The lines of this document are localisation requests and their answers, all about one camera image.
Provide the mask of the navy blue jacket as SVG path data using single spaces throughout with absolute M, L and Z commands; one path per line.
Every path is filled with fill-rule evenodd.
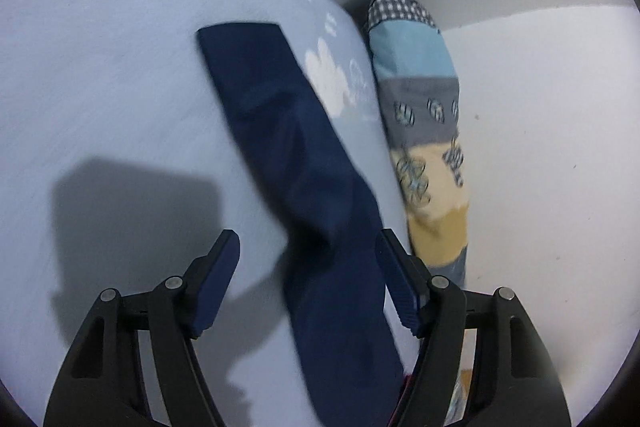
M 281 28 L 196 34 L 229 129 L 288 230 L 282 291 L 309 399 L 326 426 L 384 426 L 405 380 L 384 313 L 378 203 Z

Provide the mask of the light blue cloud bedsheet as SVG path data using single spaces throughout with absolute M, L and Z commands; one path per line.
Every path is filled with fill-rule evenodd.
M 331 0 L 1 0 L 1 378 L 42 421 L 99 292 L 148 291 L 219 232 L 241 259 L 195 350 L 230 426 L 314 426 L 285 229 L 228 130 L 201 27 L 279 24 L 384 223 L 405 230 L 368 54 Z

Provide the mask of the long patchwork striped pillow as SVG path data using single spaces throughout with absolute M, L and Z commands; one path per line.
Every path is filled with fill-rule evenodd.
M 366 35 L 413 254 L 461 285 L 469 196 L 459 80 L 445 40 L 418 0 L 368 0 Z

